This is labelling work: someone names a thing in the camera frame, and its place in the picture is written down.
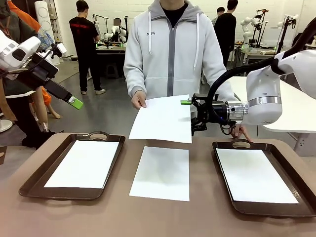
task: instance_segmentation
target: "white paper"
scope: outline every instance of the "white paper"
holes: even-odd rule
[[[44,187],[103,188],[118,145],[76,141]]]
[[[235,201],[298,203],[261,150],[216,149]]]
[[[189,95],[155,98],[137,114],[129,139],[153,139],[192,143],[190,105],[181,105]]]
[[[189,151],[144,147],[129,195],[190,201]]]

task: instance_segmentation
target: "white table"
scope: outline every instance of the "white table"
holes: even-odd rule
[[[247,100],[246,77],[229,79],[234,93]],[[264,125],[273,132],[301,133],[294,150],[301,157],[316,157],[316,100],[280,81],[283,113],[278,121]]]

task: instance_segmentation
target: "hand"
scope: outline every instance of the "hand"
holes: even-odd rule
[[[245,138],[251,142],[251,138],[247,132],[247,129],[242,126],[242,125],[236,125],[236,127],[233,129],[232,133],[231,133],[231,136],[234,137],[234,138],[240,138],[241,135],[244,135]]]
[[[144,107],[146,108],[146,94],[145,92],[143,92],[142,90],[139,90],[137,91],[133,98],[132,98],[132,104],[135,108],[137,108],[138,110],[141,108],[141,107]]]

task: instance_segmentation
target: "black shirt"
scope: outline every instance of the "black shirt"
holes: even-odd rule
[[[169,19],[171,26],[174,27],[177,22],[180,20],[181,16],[183,15],[183,12],[187,9],[188,4],[185,2],[182,8],[179,8],[177,10],[166,10],[163,9],[164,13],[166,14],[166,17]]]
[[[235,44],[236,18],[230,13],[219,16],[214,26],[222,51],[232,51]]]
[[[99,34],[91,21],[83,17],[75,17],[69,21],[73,33],[77,55],[87,55],[95,52],[94,38]]]

